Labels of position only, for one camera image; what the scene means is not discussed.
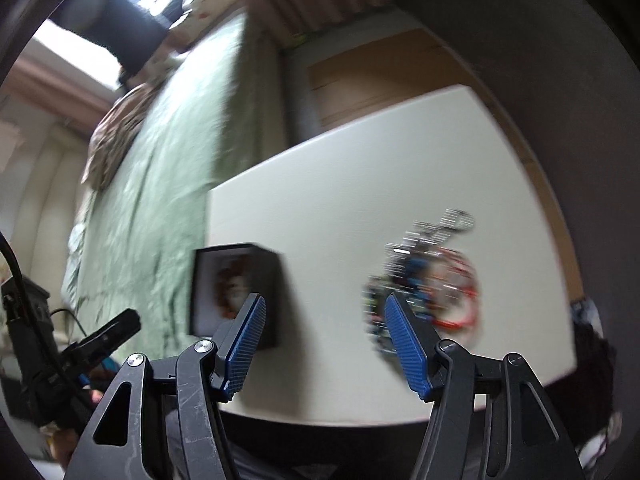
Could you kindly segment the person's left hand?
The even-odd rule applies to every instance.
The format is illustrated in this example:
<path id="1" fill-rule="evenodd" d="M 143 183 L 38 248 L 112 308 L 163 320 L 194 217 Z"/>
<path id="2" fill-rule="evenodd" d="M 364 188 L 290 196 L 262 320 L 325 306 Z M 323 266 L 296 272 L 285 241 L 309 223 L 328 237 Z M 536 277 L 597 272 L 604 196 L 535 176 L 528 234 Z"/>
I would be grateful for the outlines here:
<path id="1" fill-rule="evenodd" d="M 78 435 L 73 428 L 56 430 L 49 438 L 49 448 L 55 461 L 66 470 L 78 445 Z"/>

